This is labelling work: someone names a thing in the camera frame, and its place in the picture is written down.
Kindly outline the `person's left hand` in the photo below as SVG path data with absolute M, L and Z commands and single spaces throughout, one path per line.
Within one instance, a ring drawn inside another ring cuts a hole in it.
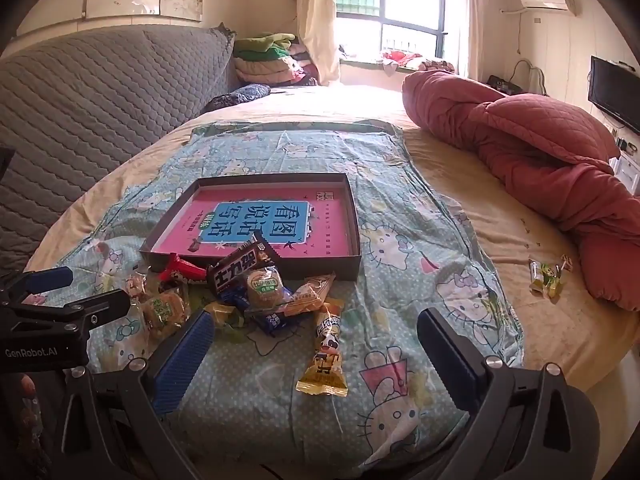
M 42 423 L 36 385 L 26 374 L 11 374 L 9 380 L 12 411 L 17 417 L 21 446 L 29 451 L 39 450 Z

